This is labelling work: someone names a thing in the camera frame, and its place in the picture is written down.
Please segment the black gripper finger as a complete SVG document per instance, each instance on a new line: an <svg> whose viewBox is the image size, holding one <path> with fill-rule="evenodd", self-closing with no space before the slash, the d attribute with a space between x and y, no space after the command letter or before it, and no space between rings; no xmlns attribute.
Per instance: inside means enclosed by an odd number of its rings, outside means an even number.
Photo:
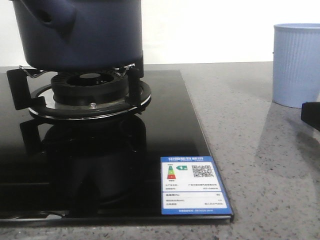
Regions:
<svg viewBox="0 0 320 240"><path fill-rule="evenodd" d="M301 108L301 120L320 131L320 102L305 102Z"/></svg>

